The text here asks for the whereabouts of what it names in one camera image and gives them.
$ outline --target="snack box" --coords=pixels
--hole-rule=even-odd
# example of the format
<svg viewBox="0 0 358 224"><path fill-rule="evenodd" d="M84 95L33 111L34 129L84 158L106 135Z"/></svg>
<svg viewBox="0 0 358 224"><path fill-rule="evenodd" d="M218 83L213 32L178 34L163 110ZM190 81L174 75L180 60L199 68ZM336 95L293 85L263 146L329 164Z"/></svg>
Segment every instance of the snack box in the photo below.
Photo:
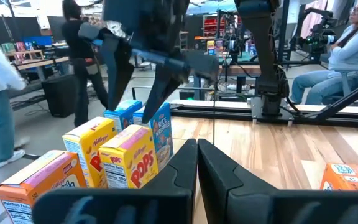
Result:
<svg viewBox="0 0 358 224"><path fill-rule="evenodd" d="M33 223L39 196L60 187L86 187L78 155L49 151L0 184L0 200L13 223Z"/></svg>
<svg viewBox="0 0 358 224"><path fill-rule="evenodd" d="M139 189L158 174L152 135L133 124L99 148L109 188Z"/></svg>
<svg viewBox="0 0 358 224"><path fill-rule="evenodd" d="M327 164L321 190L358 190L358 165Z"/></svg>
<svg viewBox="0 0 358 224"><path fill-rule="evenodd" d="M135 111L141 109L142 102L139 100L125 100L118 104L115 111L106 110L104 117L114 120L117 133L126 129L129 125L134 124L132 117Z"/></svg>
<svg viewBox="0 0 358 224"><path fill-rule="evenodd" d="M88 187L107 188L98 149L116 134L113 120L96 117L63 135L66 150L78 153Z"/></svg>
<svg viewBox="0 0 358 224"><path fill-rule="evenodd" d="M134 123L153 131L158 170L162 170L173 156L171 111L169 103L163 103L148 124L142 124L144 107L134 113Z"/></svg>

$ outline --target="nutrition facts label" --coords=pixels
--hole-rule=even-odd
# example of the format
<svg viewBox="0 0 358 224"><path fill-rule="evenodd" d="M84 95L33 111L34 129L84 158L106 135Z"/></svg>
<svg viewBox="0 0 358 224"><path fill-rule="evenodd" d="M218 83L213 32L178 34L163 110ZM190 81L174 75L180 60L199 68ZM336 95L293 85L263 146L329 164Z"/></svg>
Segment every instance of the nutrition facts label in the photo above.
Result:
<svg viewBox="0 0 358 224"><path fill-rule="evenodd" d="M122 131L122 126L121 126L121 120L119 119L119 116L106 114L106 117L114 120L114 124L116 125L116 131L117 131L117 133L120 133Z"/></svg>
<svg viewBox="0 0 358 224"><path fill-rule="evenodd" d="M30 205L10 201L2 201L2 204L12 218L13 224L33 224Z"/></svg>
<svg viewBox="0 0 358 224"><path fill-rule="evenodd" d="M124 168L115 164L104 162L104 170L109 188L127 188L128 183L125 177Z"/></svg>
<svg viewBox="0 0 358 224"><path fill-rule="evenodd" d="M82 170L88 170L88 166L86 165L84 155L82 154L81 146L77 142L69 141L67 139L64 139L64 143L67 151L78 154L78 157L80 158L80 164Z"/></svg>

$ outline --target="rice krispies cereal box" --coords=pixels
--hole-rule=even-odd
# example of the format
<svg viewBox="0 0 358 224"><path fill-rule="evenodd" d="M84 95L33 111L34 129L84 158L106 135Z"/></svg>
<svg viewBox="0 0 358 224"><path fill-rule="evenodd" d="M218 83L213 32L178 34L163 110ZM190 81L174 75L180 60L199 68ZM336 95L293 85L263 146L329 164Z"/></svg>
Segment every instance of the rice krispies cereal box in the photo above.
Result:
<svg viewBox="0 0 358 224"><path fill-rule="evenodd" d="M86 187L78 155L52 150L0 184L0 200L13 223L33 223L32 207L44 193Z"/></svg>
<svg viewBox="0 0 358 224"><path fill-rule="evenodd" d="M118 104L115 111L106 110L104 117L114 120L117 133L134 124L132 115L142 107L139 100L125 100Z"/></svg>
<svg viewBox="0 0 358 224"><path fill-rule="evenodd" d="M139 189L158 174L152 130L130 125L99 148L109 188Z"/></svg>
<svg viewBox="0 0 358 224"><path fill-rule="evenodd" d="M358 190L358 165L327 164L321 190Z"/></svg>
<svg viewBox="0 0 358 224"><path fill-rule="evenodd" d="M144 107L134 113L134 123L153 130L158 170L162 170L173 156L171 111L169 103L161 105L148 124L142 124Z"/></svg>
<svg viewBox="0 0 358 224"><path fill-rule="evenodd" d="M88 187L107 188L98 149L116 134L113 120L96 117L63 135L66 150L78 153Z"/></svg>

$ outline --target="wooden table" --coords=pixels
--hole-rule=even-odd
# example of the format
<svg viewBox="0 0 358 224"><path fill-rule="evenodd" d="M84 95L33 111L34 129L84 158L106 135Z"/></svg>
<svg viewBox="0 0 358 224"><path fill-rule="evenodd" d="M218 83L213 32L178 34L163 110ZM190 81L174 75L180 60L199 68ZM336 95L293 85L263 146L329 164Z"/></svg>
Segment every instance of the wooden table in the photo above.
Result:
<svg viewBox="0 0 358 224"><path fill-rule="evenodd" d="M189 138L213 140L210 119L172 118L172 129L176 145ZM279 189L319 189L328 162L358 164L358 128L216 120L215 145ZM194 223L207 224L202 200Z"/></svg>
<svg viewBox="0 0 358 224"><path fill-rule="evenodd" d="M56 63L67 62L68 60L69 60L68 57L62 57L62 58L55 59ZM17 69L25 70L25 69L29 69L29 68L37 68L38 77L40 78L41 81L44 81L45 75L44 75L44 71L43 71L42 67L45 65L52 65L52 64L54 64L53 60L39 60L39 59L25 60L25 61L23 61L22 64L17 66Z"/></svg>
<svg viewBox="0 0 358 224"><path fill-rule="evenodd" d="M15 59L17 60L16 56L18 54L23 54L23 55L30 55L30 59L33 60L32 58L32 54L40 54L41 58L44 58L44 55L42 53L42 50L26 50L26 51L22 51L22 52L11 52L11 53L5 53L5 55L7 57L11 56L11 57L15 57Z"/></svg>
<svg viewBox="0 0 358 224"><path fill-rule="evenodd" d="M260 75L260 66L259 65L241 65L241 67L249 74L253 76L259 76ZM243 69L238 65L230 65L230 71L229 75L245 75ZM219 72L220 74L222 72L222 65L219 66Z"/></svg>
<svg viewBox="0 0 358 224"><path fill-rule="evenodd" d="M68 61L68 57L62 57L56 59L56 63L66 62L66 61ZM19 70L23 70L28 68L41 67L45 65L52 65L53 63L54 63L53 60L39 60L39 59L25 60L23 61L22 64L18 65L17 68Z"/></svg>

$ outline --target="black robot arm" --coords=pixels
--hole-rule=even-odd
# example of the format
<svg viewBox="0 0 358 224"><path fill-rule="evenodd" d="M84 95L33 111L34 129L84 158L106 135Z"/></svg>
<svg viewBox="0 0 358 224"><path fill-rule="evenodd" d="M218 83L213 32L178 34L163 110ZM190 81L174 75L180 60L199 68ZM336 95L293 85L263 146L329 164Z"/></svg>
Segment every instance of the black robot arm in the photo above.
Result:
<svg viewBox="0 0 358 224"><path fill-rule="evenodd" d="M266 116L278 116L281 100L288 96L288 84L277 64L273 38L272 16L278 6L278 0L236 0L242 23L254 36L261 71L257 89Z"/></svg>

